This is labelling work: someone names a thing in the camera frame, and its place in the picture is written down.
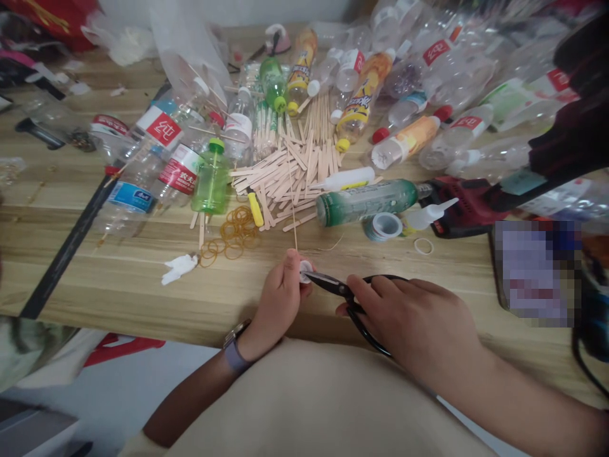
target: green bottle cap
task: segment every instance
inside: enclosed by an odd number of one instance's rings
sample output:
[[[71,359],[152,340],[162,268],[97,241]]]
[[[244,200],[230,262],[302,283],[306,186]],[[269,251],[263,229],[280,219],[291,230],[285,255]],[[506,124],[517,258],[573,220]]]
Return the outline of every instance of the green bottle cap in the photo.
[[[209,150],[211,152],[215,152],[216,154],[224,153],[224,141],[219,138],[212,138],[209,141]]]

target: gray watch strap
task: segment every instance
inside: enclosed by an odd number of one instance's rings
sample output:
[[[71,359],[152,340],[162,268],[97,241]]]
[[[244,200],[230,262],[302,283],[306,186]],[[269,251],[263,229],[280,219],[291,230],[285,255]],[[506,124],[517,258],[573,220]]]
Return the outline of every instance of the gray watch strap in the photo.
[[[233,339],[228,346],[226,346],[224,349],[224,356],[226,357],[228,365],[239,374],[244,373],[252,366],[250,362],[245,361],[243,357],[241,357],[241,354],[239,354],[237,339]]]

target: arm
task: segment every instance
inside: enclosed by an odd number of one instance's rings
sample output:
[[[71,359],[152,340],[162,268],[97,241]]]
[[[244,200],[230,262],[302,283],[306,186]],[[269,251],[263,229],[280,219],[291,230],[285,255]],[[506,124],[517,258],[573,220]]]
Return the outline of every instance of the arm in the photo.
[[[256,315],[237,340],[246,361],[256,362],[278,343],[294,322],[301,300],[311,293],[311,284],[300,284],[300,261],[290,249],[268,274]],[[171,391],[144,426],[144,434],[160,446],[173,446],[238,377],[221,350]]]
[[[537,383],[478,339],[455,294],[419,279],[349,276],[362,321],[395,361],[467,417],[533,456],[600,456],[609,414]],[[337,309],[345,314],[346,304]]]

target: wooden table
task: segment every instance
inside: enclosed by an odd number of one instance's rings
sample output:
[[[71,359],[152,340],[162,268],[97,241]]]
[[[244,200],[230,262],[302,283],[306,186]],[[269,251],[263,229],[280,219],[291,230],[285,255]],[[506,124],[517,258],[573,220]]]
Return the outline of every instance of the wooden table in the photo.
[[[229,33],[242,40],[247,53],[261,42],[261,30],[241,28]],[[93,91],[72,97],[67,103],[87,118],[99,112],[115,113],[132,124],[164,80],[158,61],[140,62],[123,69],[101,51],[81,59],[86,66],[79,75]],[[128,92],[110,98],[110,91],[119,83]],[[9,96],[21,102],[31,93],[29,89],[20,89]],[[379,106],[377,118],[383,111]],[[0,123],[3,138],[0,155],[20,156],[28,166],[5,193],[0,208],[3,262],[0,313],[6,315],[20,313],[103,177],[98,154],[85,154],[69,146],[48,151],[33,137],[15,133],[13,127],[22,117],[14,110],[3,114]],[[367,139],[352,146],[343,169],[357,168],[362,154],[369,149]],[[55,173],[48,171],[52,165],[56,166]],[[417,160],[411,160],[384,177],[423,181],[432,174],[420,168]],[[26,208],[28,197],[40,181],[45,181],[46,186]],[[231,208],[236,205],[233,196]],[[171,208],[151,218],[138,237],[123,240],[109,237],[94,255],[100,235],[91,231],[40,319],[220,346],[230,328],[254,313],[267,271],[280,261],[286,249],[294,246],[294,237],[292,232],[283,233],[277,227],[264,232],[260,247],[246,251],[238,260],[218,258],[211,268],[197,268],[180,280],[161,286],[160,279],[167,271],[163,263],[197,248],[199,234],[198,230],[189,229],[191,215],[188,207]],[[223,221],[222,217],[212,218],[216,234]],[[431,230],[421,235],[433,241],[432,255],[418,254],[412,238],[384,244],[369,242],[359,224],[322,229],[312,221],[298,229],[301,254],[321,271],[340,278],[350,273],[389,273],[441,284],[468,303],[480,338],[493,351],[543,382],[587,403],[607,407],[571,356],[569,329],[532,328],[499,306],[486,236],[451,241],[436,238]],[[341,236],[342,241],[332,251],[318,250],[330,248]],[[366,347],[349,319],[335,317],[338,305],[335,296],[315,288],[289,336]],[[599,379],[609,383],[609,366],[590,357],[586,361]]]

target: green bottle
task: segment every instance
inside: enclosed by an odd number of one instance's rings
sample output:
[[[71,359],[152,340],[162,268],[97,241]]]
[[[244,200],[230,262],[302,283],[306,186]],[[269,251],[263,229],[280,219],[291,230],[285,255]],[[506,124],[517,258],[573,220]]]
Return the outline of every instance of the green bottle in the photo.
[[[190,209],[199,213],[224,214],[230,172],[230,163],[224,156],[224,142],[210,139],[209,150],[201,154],[201,159]]]
[[[401,213],[418,200],[428,197],[431,191],[429,184],[398,179],[328,192],[317,197],[317,219],[322,227],[333,227],[378,213]]]
[[[285,78],[281,64],[275,57],[268,57],[260,64],[260,81],[262,82],[267,104],[279,113],[285,111]]]

